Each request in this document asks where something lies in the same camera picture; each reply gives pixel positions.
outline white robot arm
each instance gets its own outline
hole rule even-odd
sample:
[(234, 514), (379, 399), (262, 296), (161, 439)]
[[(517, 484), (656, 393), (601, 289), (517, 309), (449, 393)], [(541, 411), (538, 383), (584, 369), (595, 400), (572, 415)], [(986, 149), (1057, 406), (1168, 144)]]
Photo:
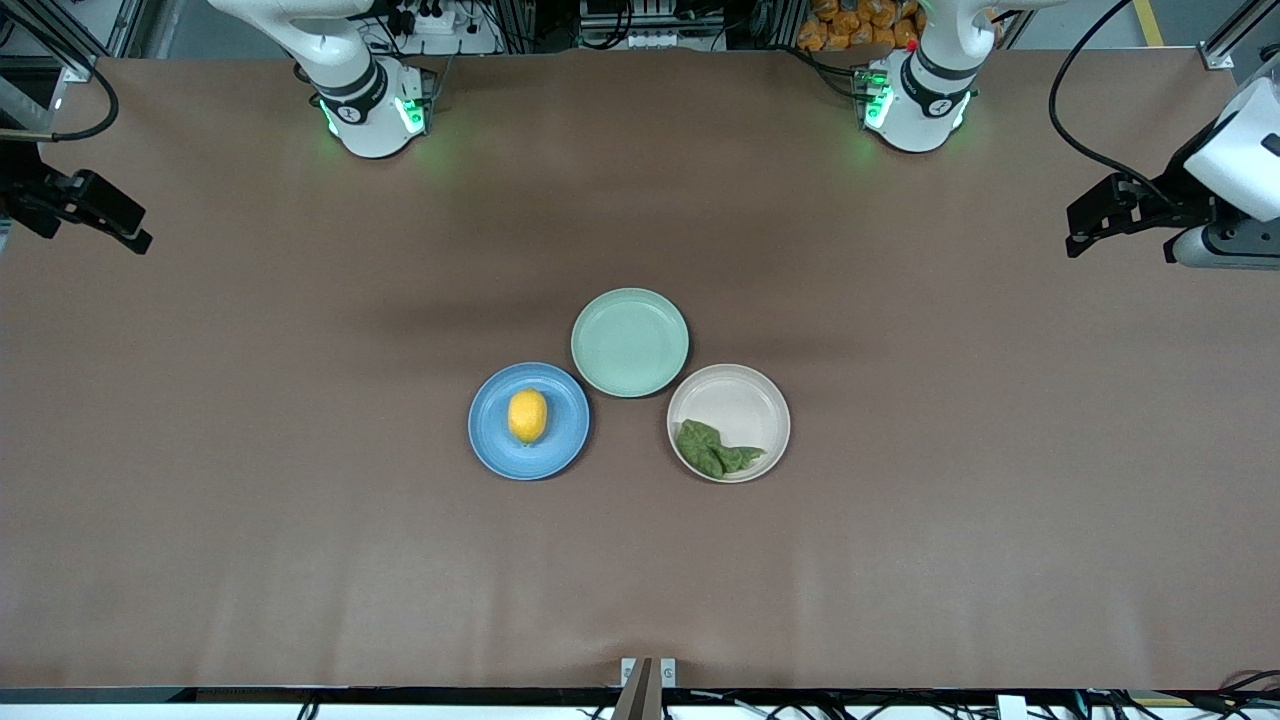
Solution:
[[(865, 74), (872, 95), (861, 109), (864, 126), (908, 152), (940, 147), (960, 127), (974, 77), (995, 45), (986, 10), (1065, 1), (920, 0), (928, 26), (919, 46), (895, 50)], [(1105, 14), (1073, 56), (1121, 8)], [(1280, 269), (1280, 55), (1174, 154), (1164, 174), (1153, 181), (1135, 172), (1111, 174), (1068, 208), (1068, 223), (1070, 258), (1106, 237), (1169, 227), (1181, 228), (1165, 245), (1169, 263)]]
[(1171, 204), (1121, 173), (1073, 202), (1068, 255), (1114, 234), (1170, 227), (1187, 229), (1165, 243), (1169, 263), (1280, 269), (1280, 55), (1149, 182)]
[(1068, 0), (922, 0), (928, 26), (914, 50), (895, 50), (872, 63), (883, 85), (863, 122), (908, 152), (928, 152), (964, 120), (973, 81), (996, 45), (988, 8), (1034, 10)]
[(209, 0), (265, 32), (298, 61), (320, 95), (329, 132), (361, 158), (385, 158), (424, 135), (434, 76), (374, 58), (346, 19), (372, 0)]

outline wire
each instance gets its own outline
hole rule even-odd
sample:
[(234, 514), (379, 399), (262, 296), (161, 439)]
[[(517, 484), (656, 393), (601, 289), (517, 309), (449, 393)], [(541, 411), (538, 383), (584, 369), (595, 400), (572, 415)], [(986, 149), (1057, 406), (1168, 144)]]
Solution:
[(396, 58), (397, 60), (407, 58), (407, 55), (401, 53), (399, 42), (397, 42), (396, 36), (392, 35), (392, 28), (387, 27), (387, 22), (383, 20), (383, 17), (374, 15), (374, 19), (378, 20), (378, 24), (383, 26), (383, 32), (387, 33), (387, 40), (392, 44), (392, 51), (394, 53), (394, 55), (392, 56)]
[(773, 712), (769, 712), (768, 715), (765, 715), (764, 720), (777, 720), (778, 714), (782, 712), (783, 710), (787, 710), (787, 708), (795, 710), (800, 715), (804, 715), (808, 720), (818, 720), (817, 717), (813, 716), (812, 712), (809, 712), (808, 710), (805, 710), (804, 707), (801, 707), (799, 705), (780, 705), (780, 706), (777, 706), (777, 707), (773, 708)]
[(854, 77), (855, 74), (854, 70), (849, 68), (837, 68), (836, 65), (828, 65), (826, 63), (820, 63), (818, 61), (817, 58), (813, 56), (813, 53), (809, 53), (808, 50), (800, 51), (790, 45), (769, 45), (768, 47), (765, 47), (765, 50), (782, 50), (787, 55), (791, 55), (796, 60), (800, 60), (801, 63), (822, 73), (831, 73), (833, 76), (841, 76), (841, 77)]
[(1142, 184), (1152, 195), (1158, 197), (1161, 202), (1164, 202), (1170, 208), (1176, 208), (1178, 204), (1170, 200), (1167, 195), (1165, 195), (1158, 187), (1156, 187), (1156, 184), (1151, 182), (1151, 178), (1130, 168), (1129, 165), (1120, 163), (1119, 160), (1112, 160), (1111, 158), (1107, 158), (1106, 155), (1087, 147), (1083, 142), (1075, 140), (1075, 137), (1070, 132), (1068, 132), (1065, 127), (1062, 127), (1062, 120), (1057, 118), (1057, 92), (1062, 87), (1062, 78), (1066, 77), (1066, 70), (1070, 69), (1071, 63), (1074, 63), (1075, 58), (1080, 54), (1082, 50), (1084, 50), (1085, 44), (1093, 40), (1093, 36), (1097, 35), (1100, 29), (1102, 29), (1102, 26), (1107, 24), (1107, 20), (1114, 18), (1116, 13), (1123, 10), (1133, 0), (1120, 0), (1119, 3), (1112, 5), (1110, 10), (1103, 13), (1102, 17), (1098, 18), (1096, 23), (1093, 23), (1093, 27), (1091, 27), (1084, 32), (1084, 36), (1080, 37), (1080, 41), (1075, 44), (1075, 47), (1073, 47), (1071, 51), (1068, 53), (1066, 59), (1062, 60), (1062, 67), (1059, 68), (1057, 76), (1053, 78), (1053, 85), (1050, 86), (1048, 90), (1048, 120), (1053, 124), (1053, 129), (1057, 131), (1057, 135), (1064, 141), (1066, 141), (1068, 145), (1074, 147), (1076, 152), (1084, 155), (1085, 158), (1093, 160), (1094, 163), (1100, 163), (1102, 165), (1111, 168), (1112, 170), (1129, 176), (1130, 178), (1133, 178), (1134, 182)]
[[(68, 46), (61, 40), (45, 33), (40, 28), (36, 28), (29, 22), (27, 22), (26, 18), (19, 18), (18, 15), (14, 15), (9, 19), (14, 23), (20, 24), (23, 29), (29, 32), (32, 37), (35, 37), (42, 45), (47, 47), (58, 47), (59, 50), (61, 50), (63, 53), (65, 53), (67, 55), (69, 55), (74, 60), (78, 60), (81, 64), (88, 68), (90, 76), (96, 78), (97, 83), (102, 86), (102, 91), (106, 92), (106, 102), (108, 102), (106, 117), (104, 117), (101, 120), (97, 122), (97, 124), (92, 127), (76, 132), (52, 132), (46, 135), (45, 137), (22, 138), (22, 140), (27, 142), (40, 142), (40, 141), (70, 142), (74, 140), (87, 140), (96, 135), (101, 135), (106, 128), (111, 127), (111, 124), (115, 123), (115, 119), (120, 117), (120, 96), (115, 94), (115, 88), (111, 87), (111, 83), (108, 82), (105, 76), (102, 76), (102, 72), (97, 69), (97, 64), (90, 61), (90, 59), (86, 58), (83, 53), (76, 50), (74, 47)], [(3, 132), (4, 131), (0, 131), (0, 140), (4, 140)]]
[(320, 715), (320, 701), (312, 693), (310, 700), (303, 702), (302, 707), (298, 708), (297, 720), (316, 720), (317, 715)]
[(1147, 720), (1164, 720), (1161, 716), (1148, 710), (1146, 705), (1133, 700), (1133, 696), (1129, 694), (1129, 691), (1115, 691), (1115, 694), (1119, 696), (1120, 700), (1129, 703), (1130, 707), (1135, 707), (1138, 712), (1140, 712), (1147, 717)]
[(515, 55), (515, 53), (512, 53), (512, 47), (516, 46), (516, 42), (512, 40), (512, 37), (517, 37), (529, 44), (535, 42), (532, 38), (525, 37), (518, 32), (513, 35), (508, 33), (507, 28), (498, 22), (498, 15), (494, 14), (493, 8), (490, 8), (488, 3), (480, 3), (480, 8), (481, 12), (484, 13), (484, 17), (489, 20), (489, 24), (493, 26), (493, 29), (502, 33), (502, 41), (506, 44), (504, 51), (507, 55)]
[[(737, 20), (736, 23), (731, 24), (731, 26), (722, 26), (721, 31), (717, 32), (716, 37), (712, 38), (712, 50), (716, 50), (716, 44), (719, 42), (719, 38), (721, 38), (722, 35), (724, 35), (726, 32), (728, 32), (728, 31), (731, 31), (731, 29), (733, 29), (736, 27), (741, 27), (742, 23), (745, 23), (749, 19), (751, 19), (751, 18), (742, 18), (742, 19)], [(727, 37), (724, 38), (724, 50), (728, 50), (728, 38)]]
[[(618, 22), (613, 26), (613, 31), (609, 32), (609, 37), (599, 44), (593, 45), (581, 41), (582, 47), (590, 47), (591, 50), (611, 50), (617, 47), (623, 40), (627, 38), (627, 33), (631, 32), (631, 20), (635, 18), (635, 8), (631, 5), (631, 0), (618, 0)], [(626, 27), (622, 27), (622, 20), (626, 19)]]
[(1222, 685), (1217, 689), (1220, 693), (1234, 693), (1235, 691), (1243, 691), (1244, 688), (1257, 683), (1258, 680), (1266, 680), (1267, 678), (1280, 676), (1280, 670), (1266, 670), (1263, 673), (1254, 673), (1243, 680), (1231, 683), (1230, 685)]
[(829, 87), (832, 90), (832, 92), (835, 92), (836, 95), (840, 95), (841, 97), (847, 97), (850, 100), (872, 100), (872, 96), (869, 94), (854, 92), (851, 90), (841, 87), (833, 79), (831, 79), (831, 77), (828, 77), (828, 76), (837, 76), (837, 77), (842, 77), (842, 78), (852, 78), (855, 73), (851, 69), (837, 68), (835, 65), (828, 65), (826, 63), (819, 63), (813, 56), (812, 53), (808, 53), (808, 51), (803, 53), (803, 51), (800, 51), (800, 50), (797, 50), (795, 47), (791, 47), (790, 45), (771, 45), (768, 49), (769, 50), (782, 50), (787, 55), (791, 55), (796, 60), (800, 60), (801, 63), (809, 65), (810, 68), (813, 68), (818, 73), (818, 77), (822, 78), (822, 82), (827, 83), (827, 87)]

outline metal bracket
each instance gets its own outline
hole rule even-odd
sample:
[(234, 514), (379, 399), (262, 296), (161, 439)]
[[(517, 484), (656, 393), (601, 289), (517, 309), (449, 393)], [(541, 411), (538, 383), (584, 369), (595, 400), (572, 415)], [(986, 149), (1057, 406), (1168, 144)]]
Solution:
[(1230, 70), (1235, 67), (1235, 60), (1230, 55), (1213, 55), (1210, 53), (1208, 44), (1201, 40), (1196, 49), (1199, 50), (1201, 61), (1204, 63), (1206, 70)]
[(1242, 40), (1267, 17), (1271, 10), (1280, 6), (1280, 0), (1248, 0), (1231, 17), (1222, 23), (1222, 27), (1213, 31), (1213, 35), (1198, 45), (1201, 60), (1210, 70), (1226, 70), (1235, 67), (1231, 60), (1231, 51)]
[(671, 661), (671, 679), (676, 679), (676, 661), (664, 659), (659, 661), (652, 657), (636, 660), (627, 657), (622, 660), (622, 676), (626, 683), (622, 687), (622, 696), (613, 708), (613, 717), (617, 720), (662, 720), (662, 688), (666, 684), (667, 661)]
[[(621, 685), (626, 685), (627, 684), (627, 680), (631, 678), (631, 671), (635, 669), (635, 666), (636, 666), (636, 659), (635, 657), (623, 657), (622, 659), (622, 680), (618, 684), (621, 684)], [(663, 657), (662, 662), (658, 666), (658, 669), (659, 669), (659, 674), (662, 675), (662, 687), (664, 687), (664, 688), (675, 688), (676, 687), (676, 659), (675, 657)]]

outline yellow lemon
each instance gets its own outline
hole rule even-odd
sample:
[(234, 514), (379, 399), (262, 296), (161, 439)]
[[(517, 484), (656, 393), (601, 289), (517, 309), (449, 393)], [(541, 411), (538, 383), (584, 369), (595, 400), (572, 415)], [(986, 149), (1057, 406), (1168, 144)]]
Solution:
[(547, 398), (531, 387), (511, 396), (507, 405), (507, 428), (516, 439), (530, 445), (547, 432)]

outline green leaf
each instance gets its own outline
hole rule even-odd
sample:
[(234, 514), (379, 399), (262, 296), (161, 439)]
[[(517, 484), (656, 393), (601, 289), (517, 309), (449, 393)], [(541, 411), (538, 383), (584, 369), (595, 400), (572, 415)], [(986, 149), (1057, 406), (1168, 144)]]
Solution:
[(676, 434), (676, 450), (695, 470), (717, 480), (724, 477), (724, 465), (716, 450), (719, 447), (719, 430), (699, 423), (685, 420)]
[(708, 447), (719, 447), (719, 430), (698, 420), (685, 420), (680, 424), (680, 436), (676, 437), (676, 442), (680, 442), (681, 438)]
[(756, 457), (764, 455), (759, 447), (717, 447), (716, 456), (724, 466), (724, 474), (745, 470)]

